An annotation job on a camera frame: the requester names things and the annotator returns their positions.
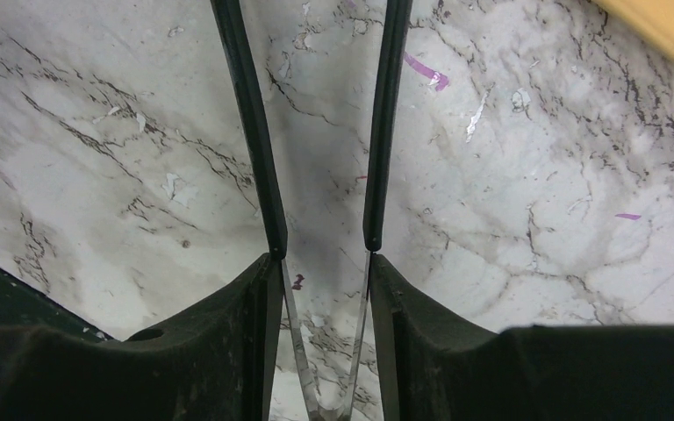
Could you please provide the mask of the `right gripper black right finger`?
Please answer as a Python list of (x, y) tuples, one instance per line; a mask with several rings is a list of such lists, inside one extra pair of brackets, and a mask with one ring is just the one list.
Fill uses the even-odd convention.
[(388, 420), (674, 420), (674, 325), (495, 333), (380, 254), (369, 294)]

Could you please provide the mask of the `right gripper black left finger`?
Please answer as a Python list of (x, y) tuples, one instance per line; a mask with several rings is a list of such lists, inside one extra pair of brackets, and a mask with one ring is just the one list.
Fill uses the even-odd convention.
[(282, 299), (265, 254), (117, 340), (0, 268), (0, 420), (265, 420)]

